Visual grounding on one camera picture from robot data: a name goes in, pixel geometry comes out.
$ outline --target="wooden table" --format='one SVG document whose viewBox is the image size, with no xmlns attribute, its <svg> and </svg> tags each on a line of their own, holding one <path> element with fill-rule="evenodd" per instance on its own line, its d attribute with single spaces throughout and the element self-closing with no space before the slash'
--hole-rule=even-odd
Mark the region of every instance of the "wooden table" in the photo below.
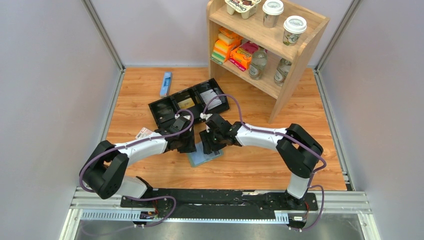
<svg viewBox="0 0 424 240">
<path fill-rule="evenodd" d="M 142 127 L 157 129 L 148 104 L 160 99 L 162 78 L 167 71 L 173 73 L 171 94 L 208 80 L 207 68 L 127 68 L 107 135 L 111 143 L 134 140 Z M 321 184 L 326 190 L 346 190 L 311 69 L 304 72 L 289 103 L 272 124 L 268 124 L 268 118 L 274 98 L 230 72 L 217 82 L 225 93 L 239 101 L 245 122 L 267 128 L 300 124 L 323 146 L 327 161 L 327 168 L 316 174 L 313 184 Z M 238 112 L 235 103 L 229 103 L 230 110 L 221 116 L 233 123 L 239 120 Z M 198 133 L 205 127 L 203 123 L 194 127 L 196 143 L 200 142 Z M 253 146 L 228 146 L 223 156 L 198 167 L 190 166 L 186 154 L 170 151 L 133 164 L 126 174 L 140 176 L 154 188 L 283 190 L 289 184 L 291 172 L 277 152 Z"/>
</svg>

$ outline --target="black organizer box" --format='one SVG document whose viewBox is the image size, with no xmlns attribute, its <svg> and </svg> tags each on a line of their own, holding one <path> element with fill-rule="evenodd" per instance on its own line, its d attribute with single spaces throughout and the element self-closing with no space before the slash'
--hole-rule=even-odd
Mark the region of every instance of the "black organizer box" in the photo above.
<svg viewBox="0 0 424 240">
<path fill-rule="evenodd" d="M 212 78 L 177 93 L 172 94 L 171 96 L 164 97 L 160 100 L 154 101 L 148 105 L 150 108 L 151 114 L 153 115 L 154 121 L 158 128 L 169 128 L 175 122 L 175 114 L 180 107 L 178 103 L 184 101 L 188 98 L 191 98 L 194 102 L 194 106 L 187 108 L 194 115 L 194 123 L 203 122 L 203 119 L 200 118 L 200 113 L 203 112 L 207 102 L 204 102 L 201 93 L 204 93 L 208 90 L 213 90 L 217 95 L 223 94 L 223 90 L 218 85 L 217 81 Z M 228 109 L 230 105 L 226 96 L 219 97 L 222 104 L 207 110 L 207 114 L 220 114 Z M 187 112 L 181 112 L 181 115 L 189 115 Z"/>
</svg>

